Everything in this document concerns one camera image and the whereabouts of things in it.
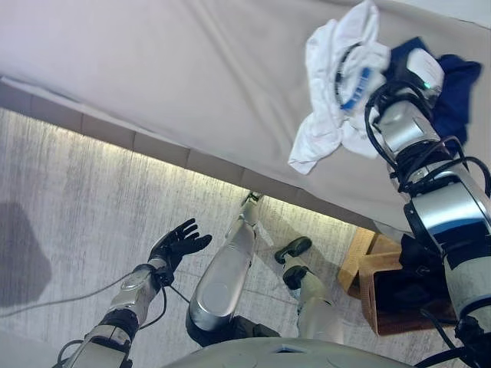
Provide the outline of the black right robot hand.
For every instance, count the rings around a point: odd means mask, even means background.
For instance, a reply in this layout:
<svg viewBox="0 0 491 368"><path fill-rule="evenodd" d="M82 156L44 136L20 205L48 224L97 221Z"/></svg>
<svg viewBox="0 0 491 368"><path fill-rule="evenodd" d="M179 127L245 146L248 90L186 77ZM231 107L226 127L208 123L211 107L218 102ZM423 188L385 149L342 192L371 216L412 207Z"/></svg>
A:
<svg viewBox="0 0 491 368"><path fill-rule="evenodd" d="M381 96L400 94L402 90L408 89L408 81L405 77L407 57L399 57L390 60L387 70L384 72L385 84L381 90Z"/></svg>

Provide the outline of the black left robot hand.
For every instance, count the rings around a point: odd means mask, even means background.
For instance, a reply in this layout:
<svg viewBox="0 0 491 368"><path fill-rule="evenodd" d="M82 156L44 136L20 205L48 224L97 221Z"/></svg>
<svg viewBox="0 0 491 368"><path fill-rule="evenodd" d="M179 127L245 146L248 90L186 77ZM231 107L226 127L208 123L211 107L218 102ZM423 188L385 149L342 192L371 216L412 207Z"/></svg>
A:
<svg viewBox="0 0 491 368"><path fill-rule="evenodd" d="M203 250L212 239L211 235L200 235L196 220L191 218L159 239L150 251L149 260L159 258L174 272L185 255Z"/></svg>

